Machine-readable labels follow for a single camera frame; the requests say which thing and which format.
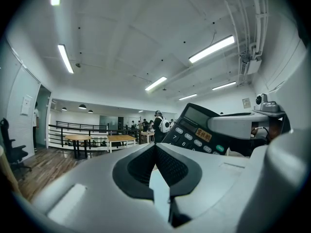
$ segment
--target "chair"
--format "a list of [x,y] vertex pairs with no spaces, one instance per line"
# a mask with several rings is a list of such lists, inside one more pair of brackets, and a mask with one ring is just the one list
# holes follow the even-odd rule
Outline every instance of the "chair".
[[21,168],[27,168],[31,172],[31,167],[25,166],[21,162],[22,158],[28,155],[26,151],[22,150],[24,147],[26,147],[26,145],[18,146],[15,148],[12,147],[12,142],[14,142],[15,139],[9,138],[9,122],[5,118],[0,121],[0,127],[3,137],[3,143],[5,146],[5,154],[8,162],[11,164],[11,166],[15,166],[19,170]]

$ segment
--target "person in black clothes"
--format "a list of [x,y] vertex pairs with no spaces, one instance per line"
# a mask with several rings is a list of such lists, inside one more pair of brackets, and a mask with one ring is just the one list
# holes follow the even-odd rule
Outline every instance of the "person in black clothes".
[[162,115],[161,111],[156,111],[155,117],[156,117],[154,122],[155,142],[162,142],[166,134],[160,131],[159,125],[161,121],[164,120],[164,116]]
[[148,121],[146,119],[144,119],[144,121],[142,122],[142,126],[143,126],[143,132],[147,132],[148,130]]

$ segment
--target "black lamp shade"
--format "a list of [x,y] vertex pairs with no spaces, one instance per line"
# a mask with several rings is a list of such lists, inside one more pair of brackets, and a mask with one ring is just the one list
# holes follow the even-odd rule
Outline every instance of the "black lamp shade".
[[86,106],[84,104],[80,104],[79,109],[86,110]]

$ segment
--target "calculator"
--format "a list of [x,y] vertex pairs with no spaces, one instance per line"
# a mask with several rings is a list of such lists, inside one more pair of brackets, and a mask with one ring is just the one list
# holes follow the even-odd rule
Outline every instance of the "calculator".
[[220,115],[199,105],[188,103],[162,142],[192,151],[225,155],[231,138],[208,128],[207,122],[211,117]]

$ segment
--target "white backpack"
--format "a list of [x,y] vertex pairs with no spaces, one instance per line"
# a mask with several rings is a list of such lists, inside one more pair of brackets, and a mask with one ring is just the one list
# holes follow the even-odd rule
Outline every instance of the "white backpack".
[[167,119],[165,119],[165,117],[160,117],[158,116],[157,118],[161,119],[160,125],[159,125],[159,129],[162,133],[166,133],[168,131],[170,131],[170,123]]

